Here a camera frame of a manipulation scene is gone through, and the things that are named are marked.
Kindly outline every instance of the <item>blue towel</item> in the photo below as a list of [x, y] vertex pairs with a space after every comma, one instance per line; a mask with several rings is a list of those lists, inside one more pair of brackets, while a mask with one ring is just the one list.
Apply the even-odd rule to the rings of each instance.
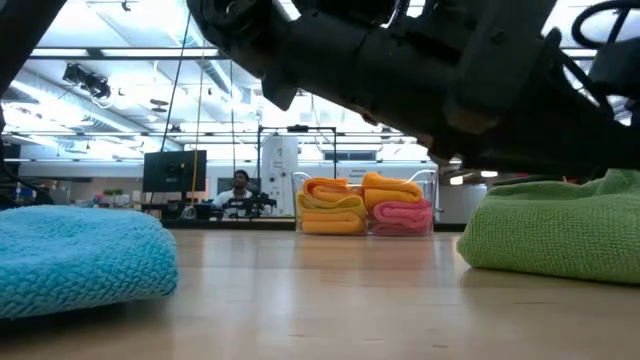
[[0, 319], [171, 294], [176, 244], [134, 211], [34, 206], [0, 211]]

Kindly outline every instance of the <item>orange towel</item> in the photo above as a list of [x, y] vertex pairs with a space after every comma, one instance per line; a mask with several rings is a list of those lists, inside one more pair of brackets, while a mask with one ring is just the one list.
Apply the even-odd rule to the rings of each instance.
[[362, 179], [364, 203], [367, 211], [383, 201], [417, 203], [423, 198], [422, 190], [414, 183], [402, 179], [392, 179], [378, 173], [367, 173]]
[[366, 231], [366, 209], [360, 196], [344, 194], [339, 201], [318, 200], [302, 191], [296, 194], [303, 233], [356, 234]]
[[339, 201], [349, 195], [362, 196], [359, 186], [348, 186], [347, 179], [311, 178], [304, 182], [303, 191], [323, 201]]

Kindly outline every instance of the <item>pink towel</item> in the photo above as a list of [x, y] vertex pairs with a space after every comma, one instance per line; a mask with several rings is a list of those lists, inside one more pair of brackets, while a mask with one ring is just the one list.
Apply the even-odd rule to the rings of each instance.
[[412, 235], [426, 233], [431, 227], [431, 202], [383, 201], [373, 208], [373, 233], [376, 235]]

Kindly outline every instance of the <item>man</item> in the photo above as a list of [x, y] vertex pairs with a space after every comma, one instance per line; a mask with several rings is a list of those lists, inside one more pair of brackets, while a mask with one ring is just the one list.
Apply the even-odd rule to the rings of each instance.
[[223, 191], [213, 201], [213, 205], [222, 208], [231, 199], [248, 199], [251, 197], [251, 191], [247, 190], [249, 184], [249, 174], [244, 170], [236, 170], [233, 173], [233, 189]]

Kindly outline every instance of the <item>table surface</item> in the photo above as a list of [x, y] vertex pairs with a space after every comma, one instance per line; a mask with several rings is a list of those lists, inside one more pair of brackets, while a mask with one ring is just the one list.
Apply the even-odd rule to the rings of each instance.
[[0, 359], [635, 359], [640, 289], [470, 269], [433, 238], [175, 232], [166, 299], [0, 322]]

